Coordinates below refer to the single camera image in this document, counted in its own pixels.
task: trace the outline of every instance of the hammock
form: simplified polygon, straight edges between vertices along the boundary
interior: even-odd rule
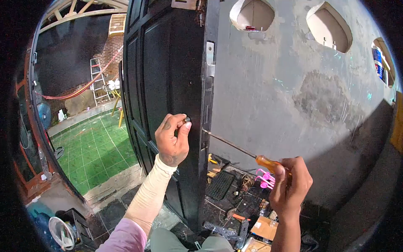
[[[99,76],[101,76],[101,74],[103,73],[103,71],[105,71],[105,69],[112,63],[112,61],[116,58],[116,56],[118,56],[118,54],[120,53],[120,50],[122,50],[122,48],[123,48],[123,46],[115,53],[115,55],[114,55],[114,56],[112,57],[112,59],[108,62],[108,64],[106,64],[106,66],[99,72],[99,74],[97,74],[97,76],[96,76],[94,79],[92,79],[92,81],[88,82],[85,86],[83,86],[83,87],[80,88],[79,90],[75,91],[74,93],[71,93],[71,94],[66,95],[66,96],[43,96],[43,95],[37,93],[36,91],[35,91],[35,93],[36,93],[37,95],[42,96],[43,98],[45,98],[45,99],[47,99],[47,100],[67,100],[67,99],[70,99],[70,98],[73,98],[73,97],[76,97],[76,96],[82,94],[87,88],[89,88],[89,86],[91,86],[91,85],[95,82],[95,80],[96,80]]]

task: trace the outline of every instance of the beige arm sleeve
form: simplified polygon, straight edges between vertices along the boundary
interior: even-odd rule
[[[136,222],[147,236],[153,220],[160,212],[166,187],[176,169],[177,166],[170,167],[164,164],[157,154],[154,167],[145,178],[124,215],[124,218]]]

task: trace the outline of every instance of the tattoo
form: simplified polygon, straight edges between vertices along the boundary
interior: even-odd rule
[[[160,153],[160,159],[164,164],[166,164],[168,166],[175,167],[178,165],[177,156],[171,156],[171,155],[167,155],[164,153]]]
[[[169,122],[166,122],[162,129],[167,130],[167,129],[170,129],[170,128],[171,128],[171,124]]]

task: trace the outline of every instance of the tattooed hand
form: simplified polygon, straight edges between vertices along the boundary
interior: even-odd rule
[[[185,114],[167,114],[161,125],[155,131],[155,139],[161,161],[171,167],[178,166],[189,152],[187,135],[189,134],[191,122],[183,124]],[[175,137],[175,130],[179,129],[178,137]]]

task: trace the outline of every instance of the pink sleeve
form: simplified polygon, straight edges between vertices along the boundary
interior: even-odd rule
[[[146,242],[143,229],[131,219],[123,218],[96,252],[143,252]]]

